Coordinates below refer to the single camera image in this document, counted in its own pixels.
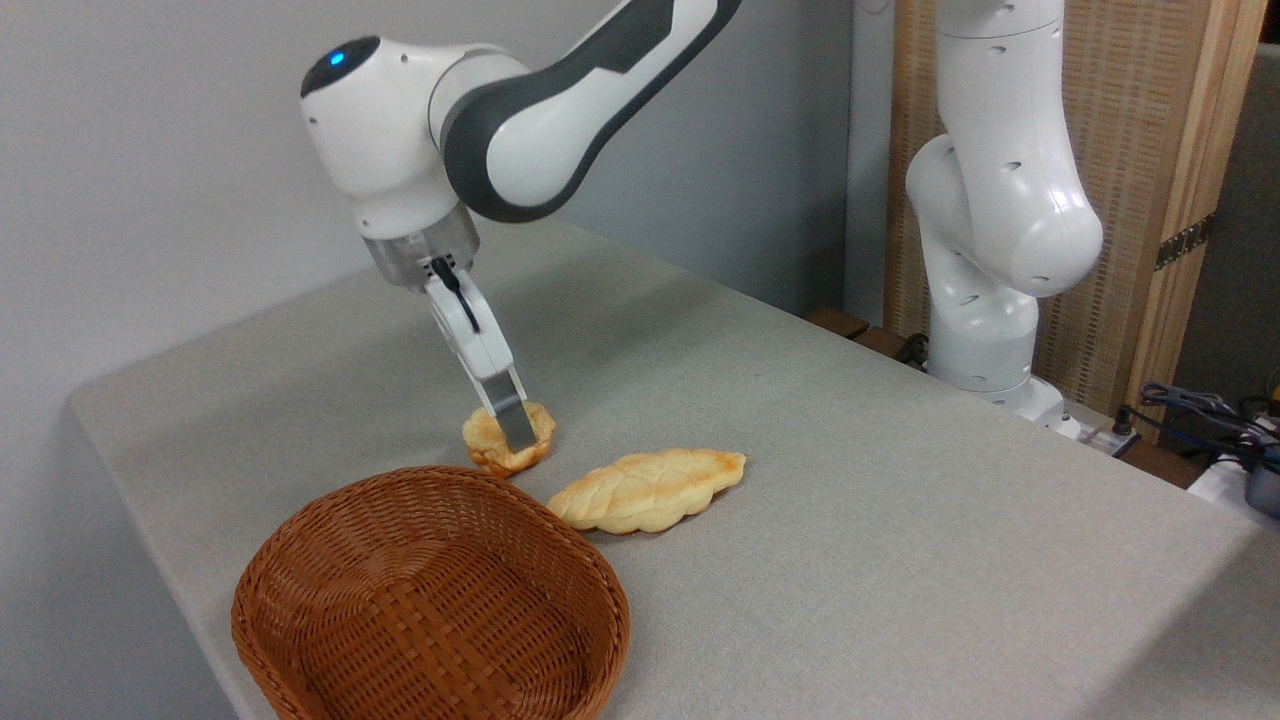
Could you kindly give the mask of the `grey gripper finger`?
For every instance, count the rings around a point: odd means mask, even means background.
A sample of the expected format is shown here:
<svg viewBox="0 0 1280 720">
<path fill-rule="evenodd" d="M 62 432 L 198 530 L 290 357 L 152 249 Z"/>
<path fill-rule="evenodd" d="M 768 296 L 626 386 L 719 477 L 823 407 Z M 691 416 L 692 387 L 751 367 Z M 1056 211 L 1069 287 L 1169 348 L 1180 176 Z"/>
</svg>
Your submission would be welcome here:
<svg viewBox="0 0 1280 720">
<path fill-rule="evenodd" d="M 488 378 L 468 372 L 468 378 L 486 413 L 497 421 L 508 448 L 527 448 L 538 442 L 524 405 L 527 393 L 513 366 Z"/>
</svg>

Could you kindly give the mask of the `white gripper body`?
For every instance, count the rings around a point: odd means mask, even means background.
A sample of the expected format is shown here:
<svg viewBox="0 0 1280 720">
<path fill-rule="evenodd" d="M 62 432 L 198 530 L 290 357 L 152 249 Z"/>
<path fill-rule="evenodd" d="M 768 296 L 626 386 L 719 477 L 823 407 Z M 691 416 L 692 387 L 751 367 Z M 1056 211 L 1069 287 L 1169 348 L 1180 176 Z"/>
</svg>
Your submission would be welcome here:
<svg viewBox="0 0 1280 720">
<path fill-rule="evenodd" d="M 515 368 L 515 357 L 485 296 L 451 256 L 421 261 L 431 311 L 463 369 L 488 378 Z"/>
</svg>

